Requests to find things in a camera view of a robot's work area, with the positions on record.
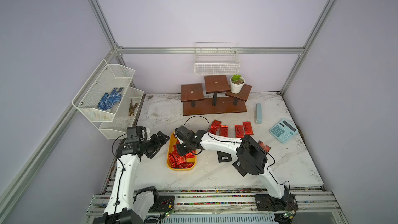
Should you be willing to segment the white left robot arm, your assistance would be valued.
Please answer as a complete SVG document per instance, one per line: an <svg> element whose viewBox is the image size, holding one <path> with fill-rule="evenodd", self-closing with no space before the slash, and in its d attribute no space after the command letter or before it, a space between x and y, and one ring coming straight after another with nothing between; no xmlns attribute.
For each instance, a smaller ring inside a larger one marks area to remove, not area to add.
<svg viewBox="0 0 398 224"><path fill-rule="evenodd" d="M150 209L159 207L159 193L155 186L139 189L135 194L135 180L142 157L152 159L170 140L158 132L148 136L142 126L127 129L125 138L116 151L116 178L114 188L102 216L95 224L143 224Z"/></svg>

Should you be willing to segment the red tea bag packet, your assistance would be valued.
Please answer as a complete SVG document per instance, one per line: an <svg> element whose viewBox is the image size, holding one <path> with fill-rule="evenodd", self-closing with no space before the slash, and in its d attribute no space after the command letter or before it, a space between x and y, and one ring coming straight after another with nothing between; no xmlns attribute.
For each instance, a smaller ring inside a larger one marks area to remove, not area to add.
<svg viewBox="0 0 398 224"><path fill-rule="evenodd" d="M237 138L243 138L245 136L243 125L235 125L235 135Z"/></svg>
<svg viewBox="0 0 398 224"><path fill-rule="evenodd" d="M270 151L271 148L270 148L268 145L264 144L262 141L258 141L258 144L260 145L260 147L261 147L266 153L269 153L269 151Z"/></svg>
<svg viewBox="0 0 398 224"><path fill-rule="evenodd" d="M211 126L210 126L209 133L211 133L211 134L213 134L213 135L216 135L217 132L219 131L220 127L221 127L221 121L219 121L219 120L214 120L214 121L212 122Z"/></svg>
<svg viewBox="0 0 398 224"><path fill-rule="evenodd" d="M229 137L229 126L228 125L221 125L220 126L220 130L219 130L219 134L222 137Z"/></svg>
<svg viewBox="0 0 398 224"><path fill-rule="evenodd" d="M253 135L254 131L250 121L244 121L243 127L246 135Z"/></svg>

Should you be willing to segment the yellow plastic storage box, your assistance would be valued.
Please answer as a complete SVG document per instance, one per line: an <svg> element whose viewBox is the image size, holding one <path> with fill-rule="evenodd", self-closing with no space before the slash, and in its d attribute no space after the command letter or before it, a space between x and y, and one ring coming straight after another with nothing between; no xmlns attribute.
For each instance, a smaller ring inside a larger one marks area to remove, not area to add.
<svg viewBox="0 0 398 224"><path fill-rule="evenodd" d="M196 163L197 157L192 153L188 153L187 155L180 156L177 152L177 144L179 144L179 140L174 136L174 133L171 134L169 141L169 148L167 153L167 166L173 171L189 171L192 170Z"/></svg>

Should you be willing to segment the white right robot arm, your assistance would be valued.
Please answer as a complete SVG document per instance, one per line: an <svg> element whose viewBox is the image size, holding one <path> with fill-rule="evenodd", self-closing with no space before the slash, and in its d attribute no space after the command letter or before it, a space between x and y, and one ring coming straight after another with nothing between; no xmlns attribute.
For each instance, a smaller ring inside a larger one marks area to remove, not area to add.
<svg viewBox="0 0 398 224"><path fill-rule="evenodd" d="M245 173L257 176L267 190L267 194L255 197L258 210L276 212L299 209L290 184L279 182L267 162L267 152L251 136L227 138L204 130L193 132L183 125L175 129L174 136L179 140L176 147L181 156L198 149L228 153L237 159Z"/></svg>

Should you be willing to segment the black tea bag packet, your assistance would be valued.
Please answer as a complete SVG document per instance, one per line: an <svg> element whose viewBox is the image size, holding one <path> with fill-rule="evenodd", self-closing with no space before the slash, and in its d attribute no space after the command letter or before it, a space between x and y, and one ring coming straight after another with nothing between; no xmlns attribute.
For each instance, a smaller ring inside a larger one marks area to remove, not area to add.
<svg viewBox="0 0 398 224"><path fill-rule="evenodd" d="M218 156L219 163L232 161L232 156L229 153L217 151L217 156Z"/></svg>
<svg viewBox="0 0 398 224"><path fill-rule="evenodd" d="M235 168L235 170L242 176L245 177L247 175L247 172L243 169L243 166L241 165L241 162L239 160L236 160L232 166Z"/></svg>

